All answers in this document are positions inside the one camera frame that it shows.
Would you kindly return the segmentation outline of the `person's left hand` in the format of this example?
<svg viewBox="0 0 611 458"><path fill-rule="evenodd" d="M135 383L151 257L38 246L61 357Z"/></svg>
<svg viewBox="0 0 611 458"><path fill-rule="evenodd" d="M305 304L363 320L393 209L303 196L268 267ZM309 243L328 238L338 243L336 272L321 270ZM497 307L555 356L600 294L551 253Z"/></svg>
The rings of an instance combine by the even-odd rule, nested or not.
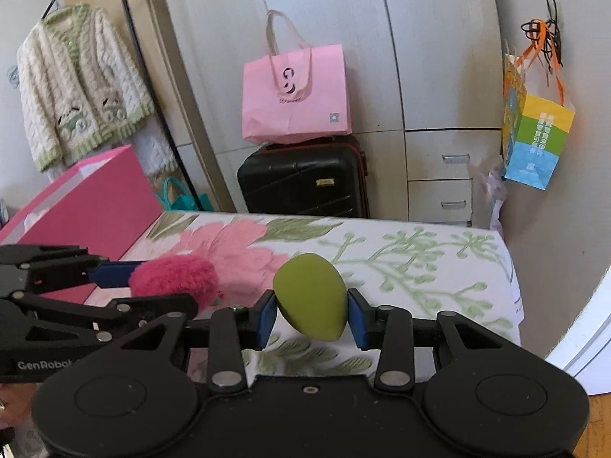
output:
<svg viewBox="0 0 611 458"><path fill-rule="evenodd" d="M35 384L2 384L0 388L0 429L21 425L31 412Z"/></svg>

